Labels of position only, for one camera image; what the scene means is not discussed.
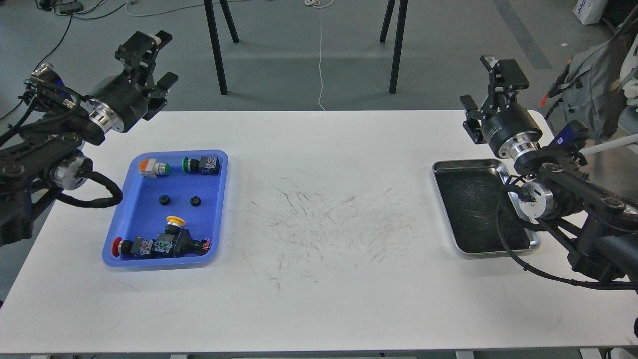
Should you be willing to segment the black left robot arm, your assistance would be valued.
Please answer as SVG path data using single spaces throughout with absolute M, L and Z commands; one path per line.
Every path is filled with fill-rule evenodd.
M 68 88 L 48 63 L 25 81 L 22 118 L 1 137 L 1 244 L 33 235 L 34 221 L 56 200 L 75 207 L 116 206 L 121 189 L 93 169 L 81 148 L 98 146 L 110 130 L 128 132 L 167 104 L 178 80 L 170 71 L 158 81 L 157 55 L 172 35 L 135 32 L 115 53 L 123 71 L 88 95 Z

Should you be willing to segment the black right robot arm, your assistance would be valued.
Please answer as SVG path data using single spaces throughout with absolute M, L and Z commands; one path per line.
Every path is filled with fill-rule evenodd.
M 580 170 L 588 130 L 579 121 L 568 124 L 546 146 L 529 111 L 517 102 L 529 81 L 514 59 L 482 55 L 488 71 L 487 96 L 478 106 L 472 96 L 460 101 L 463 127 L 476 143 L 486 144 L 495 157 L 513 160 L 516 181 L 506 181 L 496 196 L 494 221 L 499 241 L 525 271 L 572 286 L 604 291 L 637 291 L 637 204 L 593 184 Z M 567 251 L 573 271 L 587 281 L 565 279 L 520 259 L 501 230 L 505 215 L 534 232 L 547 232 Z

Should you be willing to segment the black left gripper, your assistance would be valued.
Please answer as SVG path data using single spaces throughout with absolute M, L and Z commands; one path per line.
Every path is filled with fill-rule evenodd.
M 155 35 L 135 32 L 119 45 L 115 59 L 123 66 L 124 74 L 104 79 L 89 92 L 91 111 L 88 119 L 104 133 L 109 130 L 125 133 L 140 119 L 151 120 L 168 104 L 169 89 L 178 81 L 178 75 L 167 72 L 157 84 L 147 78 L 155 69 L 158 52 L 171 42 L 173 36 L 164 30 Z

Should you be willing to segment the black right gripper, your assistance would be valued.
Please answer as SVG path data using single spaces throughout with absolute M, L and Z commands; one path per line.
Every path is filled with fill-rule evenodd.
M 479 111 L 472 96 L 460 96 L 466 116 L 463 127 L 476 145 L 487 143 L 498 158 L 516 161 L 538 150 L 542 136 L 528 110 L 511 105 L 520 91 L 529 88 L 528 77 L 515 59 L 497 60 L 492 55 L 481 55 L 480 60 L 488 71 L 487 97 Z M 497 113 L 481 125 L 481 112 Z

